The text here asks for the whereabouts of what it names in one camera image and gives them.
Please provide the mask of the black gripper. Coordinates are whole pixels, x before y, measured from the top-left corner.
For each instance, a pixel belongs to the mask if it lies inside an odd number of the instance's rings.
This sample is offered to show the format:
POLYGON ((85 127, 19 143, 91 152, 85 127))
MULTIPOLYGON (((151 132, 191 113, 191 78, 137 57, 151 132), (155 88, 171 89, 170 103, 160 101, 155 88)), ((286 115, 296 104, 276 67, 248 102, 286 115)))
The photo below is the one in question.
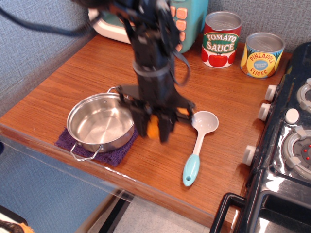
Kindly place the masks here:
POLYGON ((158 117, 160 142, 166 143, 174 130, 177 108, 186 108, 193 115, 194 103, 181 96, 175 88, 173 69, 169 65, 158 70, 133 66, 137 85, 123 84, 116 88, 122 106, 128 108, 141 137, 147 136, 151 114, 166 114, 158 117))

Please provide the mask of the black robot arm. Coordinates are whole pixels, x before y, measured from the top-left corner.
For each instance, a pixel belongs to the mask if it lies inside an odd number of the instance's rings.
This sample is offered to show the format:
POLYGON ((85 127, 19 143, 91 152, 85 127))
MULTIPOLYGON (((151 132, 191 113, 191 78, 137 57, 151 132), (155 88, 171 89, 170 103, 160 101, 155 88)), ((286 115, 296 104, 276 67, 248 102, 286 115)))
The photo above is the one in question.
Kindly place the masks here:
POLYGON ((116 91, 121 105, 132 115, 142 137, 168 141, 176 122, 191 123, 194 103, 181 96, 176 86, 175 60, 179 30, 167 0, 80 0, 78 4, 116 15, 125 26, 134 51, 137 85, 121 85, 116 91))

